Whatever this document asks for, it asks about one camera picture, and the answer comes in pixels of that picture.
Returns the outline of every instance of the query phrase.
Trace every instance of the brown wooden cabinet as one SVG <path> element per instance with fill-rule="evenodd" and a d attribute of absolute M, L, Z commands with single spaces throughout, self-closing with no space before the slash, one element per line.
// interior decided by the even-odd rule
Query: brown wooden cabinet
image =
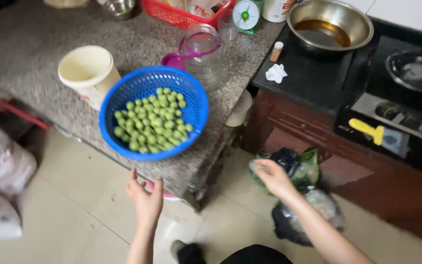
<path fill-rule="evenodd" d="M 323 181 L 338 195 L 422 237 L 422 172 L 333 133 L 334 116 L 261 89 L 242 148 L 317 147 Z"/>

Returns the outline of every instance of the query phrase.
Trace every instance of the gas burner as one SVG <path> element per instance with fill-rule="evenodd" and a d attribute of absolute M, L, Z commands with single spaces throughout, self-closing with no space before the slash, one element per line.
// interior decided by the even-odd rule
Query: gas burner
<path fill-rule="evenodd" d="M 385 60 L 385 67 L 397 84 L 413 91 L 422 92 L 421 53 L 394 53 Z"/>

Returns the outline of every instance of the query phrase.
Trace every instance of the white bottle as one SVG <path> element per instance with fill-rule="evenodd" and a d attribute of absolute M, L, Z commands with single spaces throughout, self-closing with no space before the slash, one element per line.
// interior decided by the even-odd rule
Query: white bottle
<path fill-rule="evenodd" d="M 286 21 L 287 14 L 296 0 L 264 0 L 262 16 L 270 22 Z"/>

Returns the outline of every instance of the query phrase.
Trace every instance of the white tissue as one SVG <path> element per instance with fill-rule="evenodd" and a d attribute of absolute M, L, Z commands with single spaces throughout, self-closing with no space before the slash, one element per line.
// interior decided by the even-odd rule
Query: white tissue
<path fill-rule="evenodd" d="M 283 77 L 286 77 L 287 73 L 284 71 L 283 64 L 274 64 L 273 67 L 268 69 L 266 72 L 266 79 L 268 81 L 275 81 L 276 83 L 281 83 L 283 81 Z"/>

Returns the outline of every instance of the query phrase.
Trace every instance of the gas stove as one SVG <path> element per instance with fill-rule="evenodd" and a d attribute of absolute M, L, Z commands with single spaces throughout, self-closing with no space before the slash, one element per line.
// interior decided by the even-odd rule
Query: gas stove
<path fill-rule="evenodd" d="M 422 33 L 399 31 L 402 34 L 379 30 L 375 43 L 355 53 L 344 87 L 351 96 L 338 113 L 334 131 L 422 170 Z M 353 118 L 399 132 L 407 139 L 407 153 L 377 146 L 371 136 L 349 125 Z"/>

